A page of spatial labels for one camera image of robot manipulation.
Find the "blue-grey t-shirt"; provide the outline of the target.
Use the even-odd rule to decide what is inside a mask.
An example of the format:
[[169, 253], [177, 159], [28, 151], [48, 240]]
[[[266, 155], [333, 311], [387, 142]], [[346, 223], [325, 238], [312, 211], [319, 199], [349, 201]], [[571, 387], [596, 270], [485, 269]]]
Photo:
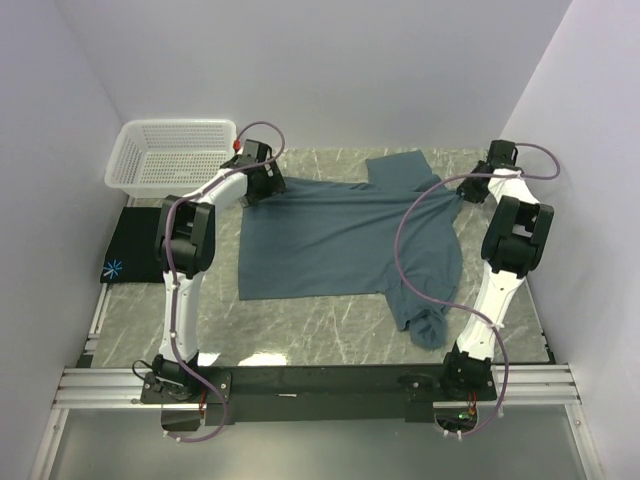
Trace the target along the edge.
[[369, 159], [365, 183], [287, 178], [245, 209], [242, 300], [379, 293], [399, 330], [434, 350], [463, 273], [453, 224], [462, 200], [420, 151]]

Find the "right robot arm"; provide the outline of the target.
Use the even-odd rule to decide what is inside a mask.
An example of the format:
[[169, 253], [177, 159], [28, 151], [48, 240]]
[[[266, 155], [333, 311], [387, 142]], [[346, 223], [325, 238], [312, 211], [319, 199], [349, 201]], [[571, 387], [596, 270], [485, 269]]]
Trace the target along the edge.
[[504, 318], [525, 277], [538, 267], [554, 218], [553, 207], [531, 193], [517, 156], [516, 143], [492, 141], [486, 159], [457, 187], [471, 203], [491, 196], [497, 206], [481, 245], [478, 296], [438, 377], [442, 393], [455, 400], [492, 390], [491, 367]]

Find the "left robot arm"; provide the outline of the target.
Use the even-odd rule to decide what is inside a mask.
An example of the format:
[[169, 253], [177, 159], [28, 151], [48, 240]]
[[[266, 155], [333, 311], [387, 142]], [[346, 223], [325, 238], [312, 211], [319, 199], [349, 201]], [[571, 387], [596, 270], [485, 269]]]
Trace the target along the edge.
[[151, 389], [186, 402], [206, 389], [197, 372], [197, 309], [204, 274], [216, 253], [220, 214], [238, 202], [253, 206], [286, 190], [267, 144], [236, 141], [235, 155], [215, 176], [183, 196], [168, 196], [161, 207], [156, 252], [165, 288], [164, 331], [151, 363]]

